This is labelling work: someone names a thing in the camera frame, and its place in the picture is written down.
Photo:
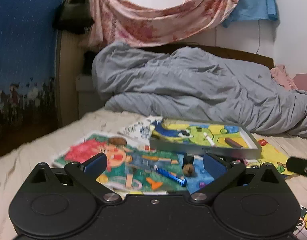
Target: white marker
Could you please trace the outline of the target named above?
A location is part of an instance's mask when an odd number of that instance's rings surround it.
[[[215,143],[213,142],[213,140],[208,136],[208,134],[206,132],[204,132],[204,136],[206,137],[206,139],[208,140],[208,142],[210,143],[211,146],[215,146]]]

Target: handbag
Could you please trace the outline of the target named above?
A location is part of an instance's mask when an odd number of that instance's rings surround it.
[[[74,34],[84,34],[95,23],[86,0],[64,0],[57,8],[52,27]]]

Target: gray blanket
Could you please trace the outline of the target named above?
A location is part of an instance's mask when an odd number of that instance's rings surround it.
[[[267,67],[198,48],[156,54],[122,42],[92,66],[105,109],[243,124],[251,132],[307,137],[307,92],[287,91]]]

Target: blue curtain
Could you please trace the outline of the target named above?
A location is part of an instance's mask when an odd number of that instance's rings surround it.
[[[57,32],[62,0],[0,0],[0,135],[55,114]]]

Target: white wall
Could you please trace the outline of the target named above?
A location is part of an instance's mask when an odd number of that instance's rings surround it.
[[[130,1],[152,8],[166,8],[184,2],[184,0]],[[197,34],[184,41],[256,53],[259,46],[258,21],[234,22],[227,29],[219,25],[217,28]],[[260,21],[260,48],[258,54],[273,57],[273,46],[272,22],[262,20]]]
[[[276,0],[279,22],[274,24],[274,61],[294,76],[307,73],[307,0]]]

